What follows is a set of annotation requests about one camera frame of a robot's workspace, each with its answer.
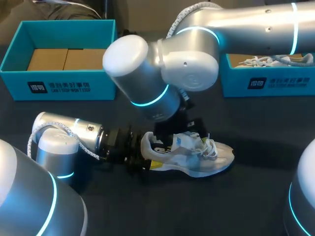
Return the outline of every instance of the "blue led ring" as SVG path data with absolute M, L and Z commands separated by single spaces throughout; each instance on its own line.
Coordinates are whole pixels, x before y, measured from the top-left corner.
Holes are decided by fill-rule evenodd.
M 290 189 L 289 189 L 289 205 L 290 205 L 290 208 L 291 208 L 291 212 L 292 212 L 292 215 L 296 221 L 296 223 L 300 226 L 300 228 L 304 231 L 304 233 L 306 233 L 308 236 L 311 236 L 307 231 L 306 229 L 304 229 L 304 227 L 301 225 L 300 221 L 297 219 L 297 217 L 295 216 L 295 213 L 293 211 L 293 208 L 292 208 L 292 205 L 291 205 L 291 186 L 292 186 L 292 183 L 290 185 Z
M 297 6 L 294 2 L 292 2 L 291 4 L 292 4 L 292 8 L 293 8 L 294 33 L 293 33 L 293 45 L 292 45 L 290 55 L 293 55 L 295 53 L 296 46 L 297 46 L 297 37 L 298 37 L 298 33 L 299 33 L 299 22 L 298 22 L 298 17 L 297 17 Z
M 74 175 L 74 172 L 72 172 L 71 174 L 67 175 L 67 176 L 57 176 L 57 178 L 69 178 L 71 176 Z
M 204 28 L 204 27 L 200 27 L 200 26 L 191 26 L 191 27 L 187 27 L 185 29 L 181 29 L 180 31 L 177 32 L 177 34 L 179 33 L 182 33 L 184 31 L 187 31 L 187 30 L 204 30 L 204 31 L 207 31 L 208 33 L 212 34 L 218 41 L 218 44 L 220 45 L 220 41 L 219 41 L 219 38 L 218 36 L 216 35 L 216 33 L 214 33 L 212 30 L 210 29 L 207 29 L 207 28 Z
M 137 107 L 146 107 L 146 106 L 150 106 L 152 105 L 153 103 L 159 101 L 163 96 L 164 94 L 166 94 L 166 91 L 168 89 L 169 85 L 166 86 L 166 88 L 164 89 L 163 93 L 157 97 L 156 99 L 154 99 L 153 101 L 151 102 L 148 102 L 148 103 L 134 103 L 134 102 L 131 102 L 133 105 L 137 106 Z
M 53 187 L 54 187 L 54 196 L 53 196 L 53 202 L 51 204 L 51 207 L 50 207 L 50 210 L 49 210 L 49 213 L 48 213 L 48 216 L 47 216 L 47 219 L 45 221 L 45 223 L 43 224 L 43 226 L 41 227 L 40 231 L 38 232 L 38 234 L 36 234 L 36 236 L 42 236 L 44 231 L 46 230 L 50 220 L 51 220 L 51 217 L 53 216 L 54 214 L 54 211 L 55 211 L 55 207 L 56 207 L 56 202 L 57 202 L 57 185 L 56 185 L 56 181 L 54 179 L 54 177 L 52 176 L 51 173 L 48 172 L 48 174 L 50 175 L 52 181 L 53 181 Z

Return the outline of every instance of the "shoelace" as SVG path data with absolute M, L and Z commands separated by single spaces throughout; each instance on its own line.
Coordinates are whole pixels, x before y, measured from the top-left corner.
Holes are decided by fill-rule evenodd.
M 271 57 L 263 57 L 258 58 L 257 56 L 254 56 L 253 59 L 246 59 L 243 62 L 240 62 L 239 64 L 245 64 L 250 66 L 267 66 L 270 65 L 274 60 Z
M 210 139 L 210 134 L 208 134 L 208 138 L 203 145 L 203 148 L 196 148 L 192 153 L 194 155 L 201 155 L 206 159 L 210 159 L 215 161 L 218 157 L 218 149 L 213 139 Z

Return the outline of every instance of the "teal box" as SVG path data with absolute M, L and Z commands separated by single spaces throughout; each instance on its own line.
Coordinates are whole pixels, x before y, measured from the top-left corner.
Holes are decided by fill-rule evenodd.
M 23 21 L 0 66 L 0 76 L 16 101 L 113 100 L 116 86 L 103 70 L 27 68 L 38 48 L 106 49 L 116 39 L 114 20 Z
M 315 95 L 315 67 L 233 68 L 224 54 L 220 77 L 224 97 Z

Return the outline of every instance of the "blue shoebox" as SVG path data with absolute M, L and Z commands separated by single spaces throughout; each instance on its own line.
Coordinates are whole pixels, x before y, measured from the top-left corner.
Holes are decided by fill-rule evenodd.
M 0 76 L 16 101 L 113 100 L 116 86 L 101 64 L 116 38 L 114 20 L 24 21 Z
M 235 68 L 230 55 L 224 54 L 220 58 L 220 77 L 224 97 L 315 95 L 315 67 Z

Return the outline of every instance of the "white sneaker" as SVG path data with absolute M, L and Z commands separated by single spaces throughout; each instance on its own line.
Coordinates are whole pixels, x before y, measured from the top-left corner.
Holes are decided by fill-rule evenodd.
M 292 61 L 292 62 L 299 62 L 299 63 L 313 63 L 314 58 L 313 55 L 308 53 L 302 58 L 292 58 L 288 57 L 287 55 L 280 55 L 280 57 L 284 60 L 287 61 Z M 257 56 L 254 56 L 252 59 L 246 59 L 243 62 L 240 62 L 237 67 L 274 67 L 274 66 L 290 66 L 287 64 L 283 64 L 277 60 L 274 60 L 271 57 L 262 57 L 258 58 Z
M 290 57 L 284 56 L 283 59 L 290 61 Z M 237 67 L 274 67 L 274 66 L 287 66 L 277 60 L 273 60 L 271 57 L 258 58 L 254 56 L 252 59 L 246 59 L 240 62 Z
M 225 170 L 234 160 L 233 149 L 228 145 L 207 138 L 201 140 L 198 133 L 173 135 L 173 145 L 165 150 L 153 132 L 147 132 L 141 140 L 141 154 L 145 159 L 163 163 L 156 171 L 180 170 L 191 177 L 206 177 Z

